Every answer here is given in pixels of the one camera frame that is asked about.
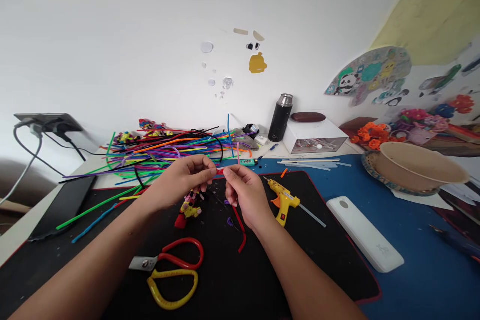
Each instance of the white power bank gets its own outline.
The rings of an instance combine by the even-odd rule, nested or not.
[[[389,273],[405,264],[402,255],[348,197],[336,197],[326,205],[375,270]]]

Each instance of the panda drawing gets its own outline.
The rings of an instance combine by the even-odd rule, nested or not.
[[[335,90],[334,95],[348,95],[353,90],[355,83],[357,82],[357,78],[359,77],[358,74],[345,74],[341,77],[338,81],[338,87]]]

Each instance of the panda sticker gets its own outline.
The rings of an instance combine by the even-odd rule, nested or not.
[[[335,90],[333,95],[348,95],[354,89],[354,86],[357,82],[359,74],[354,74],[353,69],[349,67],[339,76],[338,87]]]

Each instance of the hand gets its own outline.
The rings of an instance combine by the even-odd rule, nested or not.
[[[207,185],[212,184],[215,175],[217,168],[205,155],[183,157],[175,160],[142,198],[148,198],[150,203],[155,202],[157,209],[167,208],[176,204],[191,190],[201,190],[204,193]]]
[[[228,166],[223,171],[226,178],[226,198],[232,206],[240,203],[245,224],[256,231],[265,219],[273,218],[264,184],[260,177],[245,166]]]

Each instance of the red scissors handle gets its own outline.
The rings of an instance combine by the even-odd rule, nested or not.
[[[183,261],[182,259],[180,259],[180,258],[178,258],[178,257],[176,257],[172,254],[167,253],[168,251],[175,248],[176,246],[178,246],[180,244],[184,244],[184,243],[194,244],[198,248],[198,250],[200,251],[200,260],[198,261],[198,263],[191,264],[191,263],[188,263],[186,261]],[[175,242],[172,242],[170,245],[165,246],[163,248],[163,250],[161,251],[161,254],[158,255],[158,261],[160,261],[160,260],[168,260],[169,262],[171,262],[175,265],[178,265],[179,267],[181,267],[183,269],[197,270],[202,265],[202,263],[204,262],[204,247],[202,246],[200,241],[198,241],[197,239],[195,239],[193,237],[184,237],[184,238],[179,239]]]

